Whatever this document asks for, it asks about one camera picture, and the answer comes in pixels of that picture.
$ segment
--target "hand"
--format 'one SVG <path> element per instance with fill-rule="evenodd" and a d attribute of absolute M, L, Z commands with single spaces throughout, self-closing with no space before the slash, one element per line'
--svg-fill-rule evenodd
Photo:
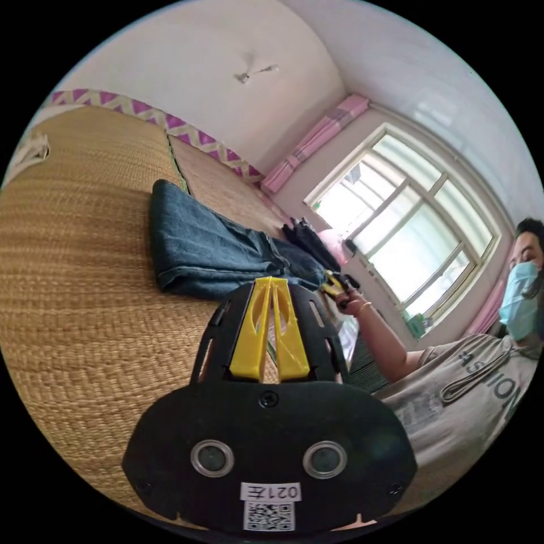
<path fill-rule="evenodd" d="M 353 289 L 353 287 L 348 289 L 346 293 L 338 295 L 334 301 L 336 302 L 340 313 L 354 317 L 359 315 L 363 305 L 366 304 L 366 300 L 364 300 L 362 295 Z"/>

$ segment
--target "white label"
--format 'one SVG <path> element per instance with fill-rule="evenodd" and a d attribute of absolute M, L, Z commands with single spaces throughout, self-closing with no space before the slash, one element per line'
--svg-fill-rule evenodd
<path fill-rule="evenodd" d="M 246 501 L 244 531 L 277 533 L 295 530 L 295 503 Z"/>
<path fill-rule="evenodd" d="M 245 483 L 240 486 L 240 500 L 253 503 L 294 503 L 302 500 L 300 483 Z"/>

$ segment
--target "black hair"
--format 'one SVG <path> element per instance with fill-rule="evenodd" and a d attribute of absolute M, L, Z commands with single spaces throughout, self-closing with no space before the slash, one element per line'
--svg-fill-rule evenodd
<path fill-rule="evenodd" d="M 544 223 L 538 219 L 528 217 L 516 227 L 516 238 L 524 232 L 530 232 L 537 237 L 540 249 L 544 253 Z M 538 296 L 537 333 L 544 340 L 544 266 L 540 269 L 537 279 L 523 296 L 526 299 L 534 299 Z"/>
<path fill-rule="evenodd" d="M 544 252 L 544 223 L 539 219 L 527 217 L 516 227 L 516 238 L 524 232 L 530 232 L 538 238 L 540 249 Z"/>

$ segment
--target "light blue face mask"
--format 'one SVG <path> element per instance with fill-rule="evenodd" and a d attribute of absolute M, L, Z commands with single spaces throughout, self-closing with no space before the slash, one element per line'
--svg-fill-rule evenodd
<path fill-rule="evenodd" d="M 526 299 L 523 293 L 531 287 L 537 275 L 538 269 L 534 262 L 520 262 L 508 276 L 499 317 L 515 341 L 523 340 L 536 331 L 537 298 Z"/>

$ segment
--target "bracelet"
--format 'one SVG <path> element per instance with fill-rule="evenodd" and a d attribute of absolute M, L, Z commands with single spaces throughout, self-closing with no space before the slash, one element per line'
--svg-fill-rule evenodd
<path fill-rule="evenodd" d="M 359 317 L 359 316 L 361 315 L 362 311 L 363 311 L 367 306 L 372 306 L 372 303 L 371 303 L 371 302 L 365 302 L 365 303 L 359 308 L 359 311 L 357 312 L 356 317 Z"/>

